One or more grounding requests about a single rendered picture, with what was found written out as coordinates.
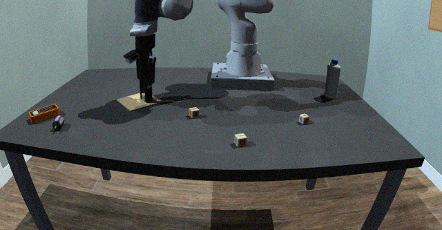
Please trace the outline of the orange digital multimeter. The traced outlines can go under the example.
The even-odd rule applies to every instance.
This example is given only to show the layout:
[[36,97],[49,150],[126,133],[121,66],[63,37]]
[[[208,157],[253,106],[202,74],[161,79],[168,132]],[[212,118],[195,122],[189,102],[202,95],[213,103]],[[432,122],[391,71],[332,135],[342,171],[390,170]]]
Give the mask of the orange digital multimeter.
[[44,120],[56,117],[58,115],[59,115],[59,108],[56,104],[52,104],[29,112],[29,117],[32,124],[42,122]]

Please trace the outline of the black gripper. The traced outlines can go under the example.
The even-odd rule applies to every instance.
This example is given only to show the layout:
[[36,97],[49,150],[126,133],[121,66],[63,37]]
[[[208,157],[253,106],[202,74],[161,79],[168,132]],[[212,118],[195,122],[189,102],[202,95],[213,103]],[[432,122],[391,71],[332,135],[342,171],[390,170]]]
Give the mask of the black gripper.
[[[137,79],[140,81],[140,99],[145,93],[145,101],[153,101],[152,84],[155,83],[155,62],[152,48],[155,47],[155,34],[149,36],[135,36],[135,49],[142,50],[140,58],[136,60]],[[139,63],[138,63],[139,62]],[[145,87],[145,90],[144,90]]]

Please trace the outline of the beige mat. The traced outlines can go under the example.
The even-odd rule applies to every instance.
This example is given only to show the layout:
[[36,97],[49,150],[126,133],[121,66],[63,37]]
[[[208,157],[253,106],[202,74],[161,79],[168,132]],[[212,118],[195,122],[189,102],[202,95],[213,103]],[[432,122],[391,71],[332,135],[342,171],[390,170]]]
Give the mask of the beige mat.
[[129,111],[135,111],[141,108],[146,108],[148,106],[163,103],[163,101],[159,100],[154,96],[153,96],[153,101],[145,102],[142,99],[140,99],[140,93],[117,99],[117,101],[120,104],[122,104],[125,108],[127,108]]

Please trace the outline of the grey bottle with blue cap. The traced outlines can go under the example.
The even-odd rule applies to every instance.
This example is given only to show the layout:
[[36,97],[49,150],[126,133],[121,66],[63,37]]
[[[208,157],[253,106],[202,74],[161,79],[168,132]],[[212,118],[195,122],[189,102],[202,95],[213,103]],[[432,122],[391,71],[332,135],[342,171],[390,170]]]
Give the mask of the grey bottle with blue cap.
[[336,99],[338,94],[338,84],[340,78],[340,66],[337,59],[332,59],[327,65],[327,78],[325,85],[325,97]]

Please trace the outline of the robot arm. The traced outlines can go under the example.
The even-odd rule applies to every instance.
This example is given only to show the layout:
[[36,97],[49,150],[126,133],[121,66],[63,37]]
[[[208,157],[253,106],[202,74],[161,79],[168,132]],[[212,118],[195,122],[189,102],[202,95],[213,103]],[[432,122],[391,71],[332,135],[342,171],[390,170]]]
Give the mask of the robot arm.
[[[258,54],[257,26],[247,19],[245,12],[269,13],[273,0],[217,0],[231,23],[231,50],[226,56],[223,73],[240,77],[264,74],[261,55]],[[130,36],[149,36],[157,32],[158,17],[174,21],[191,13],[193,0],[135,0],[135,20]],[[150,33],[150,34],[149,34]],[[256,52],[257,51],[257,52]],[[132,50],[124,55],[126,62],[139,59],[142,50]],[[261,70],[260,70],[261,69]]]

